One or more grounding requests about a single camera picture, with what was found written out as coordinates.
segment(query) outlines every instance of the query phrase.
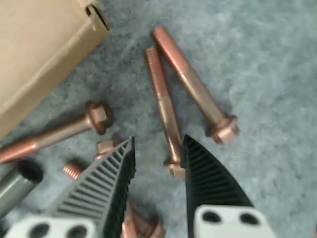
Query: hex head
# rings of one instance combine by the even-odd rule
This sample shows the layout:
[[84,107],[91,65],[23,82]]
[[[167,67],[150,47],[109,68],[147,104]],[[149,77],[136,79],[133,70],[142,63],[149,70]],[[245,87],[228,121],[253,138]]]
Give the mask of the hex head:
[[116,147],[120,143],[121,143],[120,138],[114,138],[111,140],[104,140],[104,141],[98,142],[96,144],[97,154],[94,156],[94,159],[99,160],[100,158],[102,158],[104,154],[113,150],[114,147]]
[[87,113],[93,129],[99,134],[103,135],[106,129],[113,124],[113,113],[108,105],[96,106],[94,103],[88,102],[86,104]]
[[169,169],[171,175],[177,179],[185,178],[185,169],[180,166],[180,163],[175,163],[171,159],[164,162],[164,166]]
[[162,221],[159,219],[159,217],[156,217],[154,220],[155,223],[153,223],[153,226],[155,226],[152,234],[148,238],[163,238],[165,237],[166,230],[164,229],[162,225]]
[[227,143],[239,134],[237,117],[223,118],[218,124],[212,125],[207,131],[207,136],[212,137],[216,143]]

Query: bolt head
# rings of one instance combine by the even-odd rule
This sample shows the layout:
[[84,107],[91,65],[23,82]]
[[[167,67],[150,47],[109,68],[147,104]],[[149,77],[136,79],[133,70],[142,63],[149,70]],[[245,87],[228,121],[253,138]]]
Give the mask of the bolt head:
[[212,137],[216,143],[228,143],[239,134],[237,117],[223,118],[218,124],[211,126],[206,134]]
[[87,116],[92,122],[92,126],[99,135],[103,135],[106,129],[113,124],[113,113],[111,108],[104,104],[96,106],[94,103],[87,103]]
[[162,225],[162,221],[159,218],[156,218],[156,225],[153,233],[149,236],[149,238],[163,238],[166,235],[166,230]]
[[171,175],[177,179],[185,178],[185,169],[180,166],[180,163],[175,163],[168,159],[164,162],[164,166],[169,169]]

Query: mounting hole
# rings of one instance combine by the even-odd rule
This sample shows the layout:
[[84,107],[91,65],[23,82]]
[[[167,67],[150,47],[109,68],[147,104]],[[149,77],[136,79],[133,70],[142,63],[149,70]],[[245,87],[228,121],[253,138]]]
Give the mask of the mounting hole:
[[84,226],[75,226],[67,233],[67,238],[84,238],[86,236],[87,229]]
[[203,214],[203,220],[206,222],[219,223],[221,222],[220,216],[216,212],[205,212]]
[[258,225],[258,219],[250,213],[243,213],[240,216],[240,220],[242,223],[250,224],[250,225]]
[[46,234],[49,232],[49,225],[47,223],[40,223],[36,226],[34,226],[29,234],[30,238],[42,238],[46,236]]

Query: metal fastener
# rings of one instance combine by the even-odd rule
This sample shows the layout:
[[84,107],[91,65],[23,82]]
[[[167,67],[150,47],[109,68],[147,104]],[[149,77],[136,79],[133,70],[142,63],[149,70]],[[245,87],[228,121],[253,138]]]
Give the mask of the metal fastener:
[[87,112],[81,119],[60,126],[42,135],[29,137],[13,143],[0,150],[0,162],[7,162],[29,155],[86,130],[94,129],[99,135],[103,135],[106,129],[113,124],[113,114],[110,107],[87,103],[86,109]]
[[104,140],[104,141],[98,142],[96,144],[97,154],[94,156],[94,159],[95,160],[100,159],[104,154],[113,150],[114,147],[116,147],[120,143],[121,143],[121,139],[119,138],[114,138],[111,140]]
[[180,166],[182,136],[178,128],[175,109],[167,88],[157,48],[147,48],[145,50],[145,58],[170,151],[170,158],[165,160],[164,165],[169,168],[172,175],[183,178],[185,176],[185,170]]
[[236,124],[237,117],[224,116],[195,70],[186,60],[181,49],[163,26],[155,27],[152,35],[165,56],[170,60],[187,91],[211,124],[206,135],[212,137],[217,143],[225,143],[231,140],[239,133]]
[[78,176],[84,171],[84,168],[78,161],[72,160],[64,165],[63,171],[72,179],[77,179]]
[[165,237],[166,231],[159,216],[153,216],[150,220],[147,220],[136,209],[133,209],[133,218],[135,224],[137,224],[137,232],[140,233],[142,238]]

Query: gray carpet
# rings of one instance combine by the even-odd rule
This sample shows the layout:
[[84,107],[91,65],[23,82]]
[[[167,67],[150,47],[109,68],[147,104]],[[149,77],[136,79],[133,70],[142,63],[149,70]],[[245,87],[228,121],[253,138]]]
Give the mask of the gray carpet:
[[[219,158],[280,238],[311,237],[317,221],[316,0],[105,0],[103,5],[111,36],[2,144],[77,118],[88,100],[107,100],[115,124],[102,137],[88,131],[36,153],[45,178],[7,221],[45,209],[71,183],[64,163],[91,162],[95,142],[119,133],[136,138],[132,198],[161,214],[167,238],[186,237],[185,186],[162,166],[168,154],[143,60],[144,49],[154,43],[150,30],[162,24],[221,108],[238,116],[241,129],[230,144],[206,138],[205,119],[165,63],[182,132]],[[11,165],[2,165],[1,173]]]

